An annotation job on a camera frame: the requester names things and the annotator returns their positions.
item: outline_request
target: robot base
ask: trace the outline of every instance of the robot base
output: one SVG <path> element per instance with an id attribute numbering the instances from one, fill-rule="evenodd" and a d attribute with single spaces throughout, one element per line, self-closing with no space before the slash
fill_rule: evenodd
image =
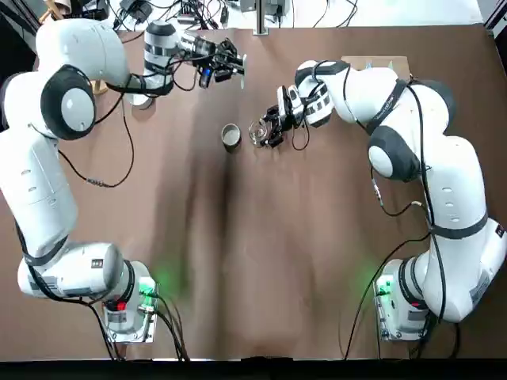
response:
<path id="1" fill-rule="evenodd" d="M 385 341 L 420 340 L 428 310 L 419 310 L 407 302 L 396 300 L 393 292 L 395 285 L 393 275 L 384 270 L 384 273 L 375 281 L 374 302 L 380 338 Z M 406 317 L 400 317 L 400 314 L 412 315 L 414 317 L 411 319 L 415 320 L 409 321 Z M 405 320 L 410 325 L 401 325 L 401 320 Z"/>
<path id="2" fill-rule="evenodd" d="M 153 343 L 155 330 L 157 328 L 157 314 L 147 313 L 144 316 L 143 327 L 135 332 L 117 332 L 109 328 L 107 334 L 112 338 L 113 343 Z"/>
<path id="3" fill-rule="evenodd" d="M 132 296 L 117 311 L 104 307 L 105 327 L 116 343 L 153 343 L 157 323 L 158 284 L 144 264 L 131 262 L 135 273 Z"/>

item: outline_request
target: brown table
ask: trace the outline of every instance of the brown table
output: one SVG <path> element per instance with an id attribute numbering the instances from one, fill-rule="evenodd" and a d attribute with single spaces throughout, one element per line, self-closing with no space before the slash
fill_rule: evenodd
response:
<path id="1" fill-rule="evenodd" d="M 493 39 L 481 25 L 418 28 L 249 30 L 207 32 L 229 36 L 249 55 L 246 89 L 239 79 L 191 93 L 174 90 L 156 107 L 127 121 L 135 141 L 135 166 L 119 188 L 81 182 L 63 164 L 79 205 L 76 240 L 113 241 L 141 260 L 176 298 L 189 353 L 201 358 L 250 355 L 340 358 L 360 295 L 382 259 L 402 240 L 425 233 L 423 215 L 396 220 L 379 208 L 369 180 L 368 138 L 335 115 L 311 130 L 304 152 L 290 142 L 256 150 L 247 128 L 276 102 L 276 88 L 290 85 L 307 59 L 343 55 L 406 55 L 420 78 L 447 83 L 458 113 L 449 134 L 469 139 L 478 152 L 491 216 L 507 224 L 507 87 Z M 126 45 L 132 69 L 142 68 L 141 39 Z M 190 67 L 178 81 L 191 82 Z M 117 94 L 98 103 L 103 114 Z M 236 123 L 243 144 L 234 155 L 219 139 Z M 296 136 L 296 143 L 302 142 Z M 114 182 L 124 175 L 130 151 L 118 109 L 89 137 L 62 149 L 87 176 Z M 390 209 L 417 197 L 420 185 L 381 180 Z M 21 259 L 13 220 L 0 203 L 4 289 L 0 359 L 105 357 L 96 322 L 79 306 L 26 297 L 17 289 Z M 405 247 L 400 257 L 426 250 Z M 462 324 L 461 356 L 507 354 L 503 268 L 477 310 Z M 352 357 L 376 357 L 372 302 L 361 314 Z M 129 357 L 173 357 L 171 340 L 158 326 L 156 343 Z M 436 331 L 426 355 L 445 357 L 453 329 Z M 384 356 L 406 356 L 405 344 L 382 344 Z"/>

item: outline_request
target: black cable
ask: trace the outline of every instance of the black cable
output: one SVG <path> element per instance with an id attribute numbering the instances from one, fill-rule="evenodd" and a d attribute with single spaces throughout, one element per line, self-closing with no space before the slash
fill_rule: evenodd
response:
<path id="1" fill-rule="evenodd" d="M 382 359 L 382 352 L 380 351 L 380 331 L 379 331 L 379 308 L 375 304 L 375 330 L 377 335 L 377 359 Z"/>
<path id="2" fill-rule="evenodd" d="M 105 2 L 107 3 L 108 7 L 111 9 L 112 13 L 114 14 L 114 17 L 115 17 L 115 22 L 116 21 L 119 21 L 120 22 L 120 25 L 123 25 L 125 30 L 127 30 L 128 32 L 131 32 L 131 30 L 129 28 L 127 28 L 127 26 L 125 25 L 124 21 L 125 19 L 127 18 L 128 15 L 126 15 L 123 19 L 121 19 L 119 16 L 118 16 L 118 13 L 116 13 L 116 11 L 112 8 L 112 5 L 111 5 L 111 2 L 109 0 L 105 0 Z"/>
<path id="3" fill-rule="evenodd" d="M 184 359 L 185 361 L 190 361 L 190 358 L 187 355 L 185 355 L 185 353 L 182 351 L 183 348 L 181 346 L 181 343 L 176 338 L 176 333 L 174 332 L 173 324 L 160 311 L 156 311 L 155 313 L 158 315 L 158 317 L 160 317 L 160 319 L 162 319 L 162 321 L 164 322 L 164 324 L 167 326 L 168 330 L 170 331 L 170 333 L 173 337 L 173 340 L 174 340 L 174 348 L 176 350 L 176 355 L 177 355 L 178 359 L 179 360 Z"/>
<path id="4" fill-rule="evenodd" d="M 375 180 L 375 177 L 373 176 L 373 166 L 371 166 L 371 165 L 370 165 L 370 178 L 372 179 L 372 182 L 376 186 L 376 180 Z M 389 212 L 385 208 L 385 206 L 383 205 L 382 199 L 380 198 L 380 192 L 377 194 L 377 197 L 379 198 L 380 207 L 382 208 L 382 211 L 386 215 L 391 216 L 392 218 L 396 218 L 396 217 L 404 214 L 412 206 L 420 206 L 424 210 L 424 208 L 422 207 L 422 203 L 419 203 L 419 202 L 410 202 L 401 211 L 398 211 L 398 212 Z"/>
<path id="5" fill-rule="evenodd" d="M 350 0 L 346 0 L 346 1 L 347 1 L 348 4 L 352 5 L 352 10 L 350 11 L 350 14 L 347 16 L 347 18 L 344 19 L 342 23 L 340 23 L 339 25 L 337 25 L 336 28 L 340 28 L 343 25 L 349 26 L 350 25 L 350 21 L 353 19 L 353 17 L 357 13 L 357 2 L 359 0 L 356 0 L 356 2 L 351 2 Z"/>
<path id="6" fill-rule="evenodd" d="M 146 3 L 150 4 L 150 6 L 152 6 L 154 8 L 159 8 L 160 10 L 170 10 L 174 6 L 174 3 L 171 4 L 170 6 L 157 6 L 153 2 L 148 2 L 147 0 L 136 0 L 136 1 L 138 1 L 138 2 L 146 2 Z"/>
<path id="7" fill-rule="evenodd" d="M 167 319 L 166 316 L 163 315 L 163 313 L 157 312 L 158 316 L 163 316 L 162 319 L 164 323 L 166 324 L 171 336 L 173 337 L 173 343 L 174 343 L 174 351 L 176 352 L 176 357 L 178 361 L 183 360 L 183 347 L 181 346 L 181 342 L 177 338 L 177 334 L 174 332 L 174 319 L 172 318 L 172 315 L 169 313 L 169 319 Z"/>
<path id="8" fill-rule="evenodd" d="M 452 349 L 449 359 L 456 359 L 461 349 L 461 331 L 459 330 L 459 323 L 454 324 L 454 329 L 456 334 L 454 338 L 454 348 Z"/>
<path id="9" fill-rule="evenodd" d="M 295 144 L 294 144 L 294 136 L 295 136 L 295 128 L 292 128 L 292 147 L 295 149 L 295 150 L 298 150 L 299 152 L 301 150 L 305 150 L 308 146 L 308 144 L 310 143 L 310 129 L 308 128 L 308 123 L 303 115 L 303 120 L 304 120 L 304 128 L 307 130 L 307 141 L 304 143 L 304 145 L 300 148 L 298 148 Z"/>
<path id="10" fill-rule="evenodd" d="M 329 7 L 330 7 L 330 0 L 326 0 L 326 10 L 324 10 L 324 14 L 318 19 L 318 21 L 314 24 L 314 26 L 312 26 L 312 28 L 316 27 L 317 24 L 321 21 L 321 19 L 324 18 Z"/>
<path id="11" fill-rule="evenodd" d="M 128 44 L 129 42 L 132 42 L 132 41 L 137 40 L 137 39 L 138 39 L 138 38 L 140 38 L 143 34 L 144 34 L 144 30 L 143 30 L 142 32 L 140 32 L 137 36 L 132 37 L 130 40 L 125 40 L 125 41 L 123 41 L 123 40 L 122 40 L 122 41 L 121 41 L 121 43 L 122 43 L 123 45 Z"/>
<path id="12" fill-rule="evenodd" d="M 82 180 L 84 180 L 85 182 L 88 182 L 88 183 L 93 184 L 95 186 L 99 186 L 101 188 L 116 188 L 116 187 L 120 186 L 121 184 L 123 184 L 127 180 L 127 178 L 130 176 L 132 168 L 134 167 L 135 149 L 134 149 L 134 141 L 132 140 L 132 135 L 130 133 L 130 130 L 128 129 L 127 118 L 125 116 L 125 107 L 124 107 L 124 102 L 123 101 L 121 102 L 121 111 L 123 113 L 124 126 L 125 126 L 125 130 L 127 131 L 128 141 L 130 142 L 130 147 L 131 147 L 131 150 L 132 150 L 132 158 L 131 158 L 130 166 L 128 167 L 127 173 L 124 175 L 124 177 L 121 180 L 119 180 L 115 184 L 106 184 L 102 180 L 95 180 L 93 178 L 87 178 L 87 177 L 83 176 L 75 168 L 75 166 L 72 164 L 71 160 L 64 154 L 64 152 L 62 152 L 60 149 L 58 149 L 58 152 L 63 157 L 63 159 L 65 161 L 67 161 L 67 163 L 69 164 L 69 166 L 71 167 L 71 169 L 74 171 L 74 173 L 76 173 L 76 175 L 79 178 L 81 178 Z"/>
<path id="13" fill-rule="evenodd" d="M 366 131 L 366 127 L 356 118 L 355 115 L 352 114 L 352 110 L 349 108 L 349 103 L 347 101 L 347 93 L 345 89 L 347 88 L 347 79 L 349 79 L 349 73 L 352 65 L 349 64 L 349 67 L 347 67 L 347 71 L 345 72 L 345 79 L 343 81 L 343 88 L 341 89 L 341 95 L 343 96 L 343 101 L 345 102 L 345 105 L 347 106 L 347 109 L 350 112 L 350 115 L 354 118 L 354 121 L 357 125 L 359 125 L 361 128 L 363 128 Z"/>
<path id="14" fill-rule="evenodd" d="M 174 85 L 178 88 L 178 89 L 181 89 L 183 91 L 187 91 L 187 92 L 190 92 L 192 91 L 193 89 L 196 88 L 196 82 L 197 82 L 197 70 L 195 71 L 194 75 L 193 75 L 193 84 L 192 84 L 192 87 L 190 87 L 189 89 L 186 89 L 185 87 L 182 87 L 181 85 L 179 85 L 177 82 L 176 82 L 176 71 L 177 69 L 179 69 L 181 67 L 181 65 L 183 64 L 183 62 L 181 62 L 177 67 L 176 69 L 174 70 L 173 72 L 173 83 Z"/>
<path id="15" fill-rule="evenodd" d="M 112 114 L 112 112 L 116 109 L 116 107 L 118 107 L 118 104 L 122 101 L 122 99 L 124 98 L 124 95 L 125 95 L 125 92 L 120 93 L 120 97 L 118 97 L 118 100 L 111 107 L 111 109 L 109 111 L 107 111 L 106 114 L 103 115 L 99 120 L 95 121 L 94 125 L 100 124 L 104 120 L 106 120 Z"/>
<path id="16" fill-rule="evenodd" d="M 353 335 L 354 335 L 354 330 L 356 329 L 357 319 L 359 318 L 359 313 L 360 313 L 361 308 L 363 306 L 364 300 L 366 299 L 366 295 L 368 294 L 368 292 L 370 290 L 370 287 L 373 284 L 373 281 L 375 281 L 375 277 L 380 273 L 380 271 L 382 270 L 383 266 L 389 261 L 389 259 L 396 252 L 398 252 L 405 244 L 407 244 L 407 243 L 417 243 L 417 242 L 424 241 L 424 240 L 426 240 L 428 238 L 428 236 L 429 236 L 429 233 L 427 233 L 424 237 L 421 237 L 420 239 L 405 240 L 403 243 L 399 244 L 395 249 L 393 249 L 391 251 L 391 253 L 389 253 L 387 255 L 387 257 L 383 260 L 382 264 L 376 270 L 375 274 L 372 276 L 372 279 L 370 279 L 370 281 L 368 283 L 368 286 L 364 290 L 363 297 L 361 298 L 360 303 L 359 303 L 359 307 L 357 308 L 357 312 L 356 312 L 356 316 L 354 317 L 354 322 L 353 322 L 353 325 L 352 325 L 352 331 L 350 332 L 349 344 L 347 345 L 347 351 L 345 352 L 344 360 L 347 360 L 347 358 L 349 357 L 350 346 L 352 344 L 352 338 L 353 338 Z"/>
<path id="17" fill-rule="evenodd" d="M 419 97 L 415 93 L 415 91 L 412 88 L 412 86 L 408 85 L 407 89 L 414 96 L 414 100 L 415 100 L 416 105 L 417 105 L 417 111 L 419 113 L 419 128 L 421 129 L 421 132 L 420 132 L 420 139 L 421 139 L 421 141 L 420 141 L 420 144 L 421 144 L 421 179 L 422 179 L 422 185 L 423 185 L 423 188 L 424 188 L 424 191 L 425 191 L 425 195 L 426 195 L 426 203 L 428 204 L 428 209 L 429 209 L 428 220 L 429 220 L 429 225 L 430 225 L 430 230 L 431 230 L 433 228 L 433 226 L 435 225 L 435 214 L 433 213 L 433 204 L 432 204 L 432 201 L 431 201 L 431 196 L 429 194 L 428 178 L 426 176 L 426 170 L 427 170 L 427 168 L 426 168 L 425 153 L 424 153 L 424 151 L 425 151 L 425 149 L 424 149 L 424 120 L 423 120 L 423 117 L 422 117 L 422 106 L 421 106 L 421 102 L 419 101 Z M 433 234 L 433 232 L 431 233 L 431 237 L 432 237 L 433 243 L 435 245 L 436 258 L 438 259 L 438 266 L 439 266 L 439 269 L 440 269 L 440 280 L 442 282 L 442 306 L 440 307 L 440 313 L 438 315 L 438 323 L 440 324 L 442 322 L 443 317 L 444 317 L 445 306 L 446 306 L 446 303 L 447 303 L 447 286 L 446 286 L 446 283 L 445 283 L 444 262 L 442 261 L 442 255 L 440 253 L 440 248 L 438 246 L 438 241 L 436 241 L 436 237 L 435 237 L 435 234 Z"/>
<path id="18" fill-rule="evenodd" d="M 179 333 L 179 341 L 180 341 L 180 345 L 181 345 L 181 356 L 184 359 L 186 358 L 185 360 L 189 361 L 190 358 L 189 358 L 189 355 L 187 354 L 185 341 L 183 339 L 183 324 L 181 323 L 180 311 L 177 309 L 176 304 L 173 302 L 173 300 L 171 298 L 169 298 L 169 300 L 171 302 L 171 306 L 174 308 L 174 310 L 176 310 L 177 320 L 175 320 L 173 314 L 170 311 L 169 306 L 167 305 L 166 300 L 159 294 L 155 295 L 155 297 L 162 301 L 162 303 L 164 304 L 164 307 L 166 308 L 167 315 L 169 316 L 170 322 L 173 325 L 176 325 L 177 332 Z"/>
<path id="19" fill-rule="evenodd" d="M 212 1 L 213 1 L 213 0 L 210 0 L 210 1 L 209 1 L 209 3 L 208 3 L 208 5 L 206 6 L 206 10 L 208 11 L 208 14 L 210 15 L 210 17 L 206 20 L 206 22 L 208 22 L 210 25 L 212 25 L 212 24 L 211 24 L 211 21 L 213 21 L 213 22 L 215 23 L 215 21 L 214 21 L 213 19 L 215 18 L 215 16 L 216 16 L 217 14 L 219 14 L 220 10 L 222 10 L 222 4 L 223 4 L 223 6 L 227 6 L 225 3 L 222 3 L 222 1 L 223 1 L 223 0 L 219 0 L 219 8 L 218 8 L 218 10 L 217 10 L 217 11 L 216 11 L 213 15 L 211 15 L 212 13 L 211 13 L 211 12 L 210 12 L 210 10 L 209 10 L 209 5 L 212 3 Z"/>

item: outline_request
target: metal cup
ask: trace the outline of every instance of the metal cup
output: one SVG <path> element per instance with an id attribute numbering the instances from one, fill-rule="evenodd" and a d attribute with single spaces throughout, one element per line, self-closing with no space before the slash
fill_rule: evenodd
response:
<path id="1" fill-rule="evenodd" d="M 232 153 L 241 142 L 241 130 L 236 124 L 228 124 L 222 128 L 222 143 L 225 150 Z"/>

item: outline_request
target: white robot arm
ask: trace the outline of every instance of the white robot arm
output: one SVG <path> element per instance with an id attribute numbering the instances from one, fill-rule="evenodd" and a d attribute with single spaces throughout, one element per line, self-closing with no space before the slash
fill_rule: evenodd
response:
<path id="1" fill-rule="evenodd" d="M 185 60 L 200 70 L 203 87 L 212 74 L 217 82 L 244 74 L 244 58 L 229 40 L 214 44 L 163 23 L 149 25 L 145 34 L 141 76 L 130 72 L 121 40 L 101 22 L 48 23 L 36 36 L 38 70 L 9 78 L 0 92 L 0 189 L 24 255 L 20 289 L 55 300 L 100 298 L 109 338 L 127 343 L 153 340 L 155 300 L 147 295 L 156 285 L 144 264 L 124 260 L 115 245 L 70 241 L 78 210 L 59 163 L 58 139 L 80 139 L 92 130 L 90 81 L 157 97 L 173 88 L 173 64 Z"/>
<path id="2" fill-rule="evenodd" d="M 474 147 L 444 135 L 456 111 L 451 91 L 435 81 L 408 85 L 386 67 L 354 70 L 343 61 L 308 61 L 296 71 L 295 86 L 279 88 L 275 109 L 271 134 L 261 145 L 275 146 L 283 131 L 302 122 L 319 127 L 336 109 L 370 135 L 368 157 L 376 172 L 399 181 L 421 178 L 427 185 L 429 250 L 389 261 L 375 282 L 383 339 L 420 339 L 429 310 L 462 321 L 501 267 L 507 236 L 488 217 Z"/>

